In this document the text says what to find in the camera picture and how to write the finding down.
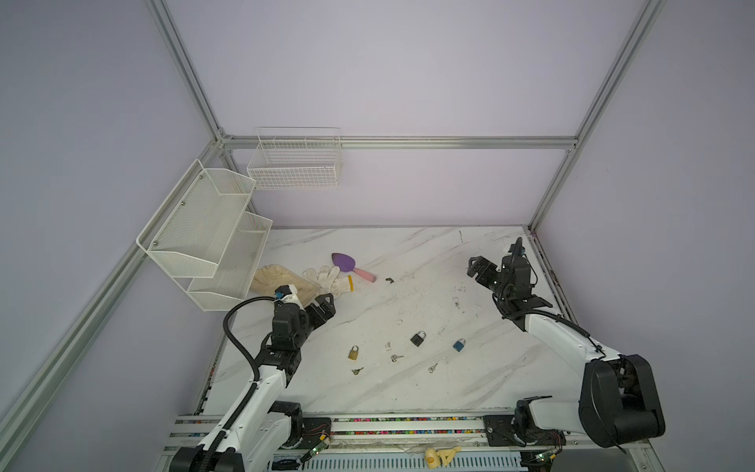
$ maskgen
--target work glove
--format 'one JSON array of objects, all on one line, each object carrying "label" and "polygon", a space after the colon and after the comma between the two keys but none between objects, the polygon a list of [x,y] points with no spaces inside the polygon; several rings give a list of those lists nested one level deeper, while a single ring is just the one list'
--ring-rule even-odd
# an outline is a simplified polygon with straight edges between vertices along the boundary
[{"label": "work glove", "polygon": [[344,292],[353,292],[351,276],[338,277],[341,269],[338,267],[320,267],[319,272],[314,269],[304,271],[304,278],[320,287],[318,295],[332,293],[333,298],[338,298]]}]

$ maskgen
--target marble tabletop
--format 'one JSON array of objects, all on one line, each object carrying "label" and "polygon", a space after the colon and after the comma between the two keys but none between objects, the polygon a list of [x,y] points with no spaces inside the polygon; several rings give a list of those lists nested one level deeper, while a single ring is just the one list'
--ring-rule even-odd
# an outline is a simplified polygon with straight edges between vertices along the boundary
[{"label": "marble tabletop", "polygon": [[[577,375],[542,342],[502,320],[491,292],[467,276],[469,258],[500,263],[518,236],[533,255],[521,227],[272,230],[260,267],[280,264],[301,274],[343,252],[377,276],[370,283],[352,274],[355,291],[335,301],[336,315],[304,344],[280,400],[299,402],[309,413],[351,413],[502,409],[537,395],[577,399]],[[539,278],[533,292],[557,307],[534,256],[530,263]],[[233,332],[253,355],[272,316],[268,302],[236,316]],[[427,338],[416,347],[410,338],[419,331]],[[466,345],[457,352],[452,345],[460,338]],[[353,345],[356,361],[348,359]],[[392,355],[401,357],[392,362]],[[354,369],[362,370],[354,375]],[[226,342],[204,414],[224,414],[250,374]]]}]

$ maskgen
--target padlock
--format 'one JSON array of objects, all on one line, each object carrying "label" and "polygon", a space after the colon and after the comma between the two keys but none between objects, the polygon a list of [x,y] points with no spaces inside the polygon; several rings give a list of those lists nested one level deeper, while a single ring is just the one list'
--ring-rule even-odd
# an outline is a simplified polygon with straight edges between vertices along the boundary
[{"label": "padlock", "polygon": [[411,342],[413,342],[415,346],[419,347],[419,345],[422,344],[422,341],[424,341],[424,339],[425,339],[424,331],[420,331],[416,335],[411,337]]}]

